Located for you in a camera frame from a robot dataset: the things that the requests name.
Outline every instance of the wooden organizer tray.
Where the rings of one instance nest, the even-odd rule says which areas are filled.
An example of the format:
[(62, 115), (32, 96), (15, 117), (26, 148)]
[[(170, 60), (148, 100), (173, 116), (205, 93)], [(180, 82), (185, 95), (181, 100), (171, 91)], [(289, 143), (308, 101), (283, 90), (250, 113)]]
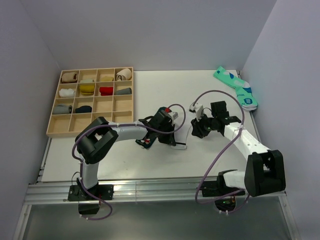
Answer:
[[(115, 81), (116, 74), (130, 69), (132, 77), (126, 81)], [(63, 83), (61, 77), (64, 73), (77, 72), (78, 80), (74, 83)], [(54, 102), (51, 110), (50, 120), (46, 134), (51, 138), (76, 137), (97, 117), (104, 117), (108, 122), (130, 123), (134, 120), (134, 69), (133, 67), (98, 68), (63, 70), (61, 72), (58, 87), (56, 89)], [(113, 77), (113, 81), (100, 81), (101, 78)], [(83, 79), (93, 79), (93, 83), (80, 83)], [(79, 87), (81, 85), (94, 84), (93, 95), (82, 95)], [(113, 87), (113, 95), (101, 96), (100, 87)], [(115, 95), (116, 91), (131, 88), (130, 95)], [(73, 89), (75, 96), (62, 98), (59, 96), (60, 89)], [(52, 114), (54, 107), (58, 104), (72, 105), (70, 114)], [(81, 106), (91, 106), (90, 113), (75, 113), (75, 109)]]

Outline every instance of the white wall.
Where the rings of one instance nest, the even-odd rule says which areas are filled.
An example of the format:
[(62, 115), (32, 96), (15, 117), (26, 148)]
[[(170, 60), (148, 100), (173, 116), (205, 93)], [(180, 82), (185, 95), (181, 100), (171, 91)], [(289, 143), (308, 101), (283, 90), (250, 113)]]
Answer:
[(287, 193), (303, 239), (319, 239), (320, 1), (277, 0), (242, 77), (258, 101), (261, 138), (284, 156)]
[(242, 69), (276, 0), (21, 0), (62, 69)]
[(59, 68), (18, 0), (0, 1), (0, 239), (13, 237), (40, 169)]

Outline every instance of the rolled sock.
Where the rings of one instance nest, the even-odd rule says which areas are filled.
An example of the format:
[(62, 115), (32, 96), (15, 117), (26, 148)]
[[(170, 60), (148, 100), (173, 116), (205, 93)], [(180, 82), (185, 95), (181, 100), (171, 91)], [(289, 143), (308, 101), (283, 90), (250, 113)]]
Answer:
[(215, 78), (235, 89), (236, 98), (243, 108), (256, 109), (258, 102), (252, 96), (252, 90), (248, 82), (234, 76), (220, 66), (213, 74)]
[(129, 68), (122, 69), (116, 74), (117, 81), (128, 81), (131, 79), (132, 72)]
[(92, 95), (95, 92), (95, 85), (80, 85), (79, 90), (83, 95)]
[(91, 113), (92, 112), (92, 107), (91, 106), (81, 106), (81, 107), (78, 107), (74, 110), (74, 112), (76, 114), (84, 114), (84, 113)]
[(59, 96), (61, 98), (73, 98), (75, 96), (75, 93), (76, 93), (76, 91), (71, 88), (69, 88), (69, 89), (62, 88), (59, 91)]
[(52, 114), (70, 114), (72, 112), (72, 106), (71, 105), (65, 105), (65, 104), (58, 104), (55, 106), (52, 110)]
[(113, 80), (113, 76), (103, 76), (102, 78), (100, 78), (100, 82), (112, 82)]
[(130, 95), (130, 94), (132, 94), (131, 87), (121, 89), (115, 92), (115, 95)]
[(82, 84), (86, 84), (86, 83), (93, 83), (94, 82), (94, 80), (93, 79), (91, 79), (91, 78), (89, 78), (89, 79), (82, 79), (82, 80), (80, 80), (80, 83), (82, 83)]
[(99, 92), (101, 93), (101, 96), (111, 96), (114, 92), (114, 88), (112, 86), (101, 86)]
[(74, 83), (78, 80), (78, 73), (75, 71), (73, 72), (66, 72), (61, 77), (61, 82), (63, 83)]

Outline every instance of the teal sock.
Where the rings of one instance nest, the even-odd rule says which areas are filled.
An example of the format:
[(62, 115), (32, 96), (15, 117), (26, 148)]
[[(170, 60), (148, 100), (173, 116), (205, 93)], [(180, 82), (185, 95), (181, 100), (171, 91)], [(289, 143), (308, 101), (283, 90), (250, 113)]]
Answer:
[(215, 71), (213, 76), (235, 89), (236, 98), (244, 109), (251, 111), (257, 108), (258, 103), (252, 96), (252, 90), (248, 82), (236, 77), (222, 66)]

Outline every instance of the white table surface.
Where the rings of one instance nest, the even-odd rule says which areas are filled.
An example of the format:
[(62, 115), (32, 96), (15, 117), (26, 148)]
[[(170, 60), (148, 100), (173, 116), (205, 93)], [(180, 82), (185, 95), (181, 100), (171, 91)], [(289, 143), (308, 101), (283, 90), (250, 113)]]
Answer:
[[(134, 119), (154, 115), (159, 107), (173, 103), (188, 106), (203, 92), (222, 90), (236, 96), (235, 90), (213, 77), (214, 70), (191, 71), (136, 71), (134, 72)], [(237, 104), (221, 93), (208, 93), (198, 102), (204, 107), (210, 103), (226, 101), (230, 116), (241, 119)], [(178, 108), (179, 116), (183, 112)], [(250, 113), (245, 112), (245, 128), (255, 137), (256, 131)], [(79, 171), (78, 161), (71, 156), (74, 137), (53, 138), (47, 153), (43, 182), (70, 181), (74, 172)], [(134, 140), (115, 143), (107, 156), (100, 162), (100, 180), (133, 180), (158, 178), (201, 177), (215, 156), (228, 143), (218, 132), (211, 132), (200, 139), (189, 133), (186, 150), (174, 150), (170, 146), (154, 142), (150, 149), (142, 149)], [(246, 159), (232, 145), (219, 159), (210, 172), (238, 169), (244, 171)]]

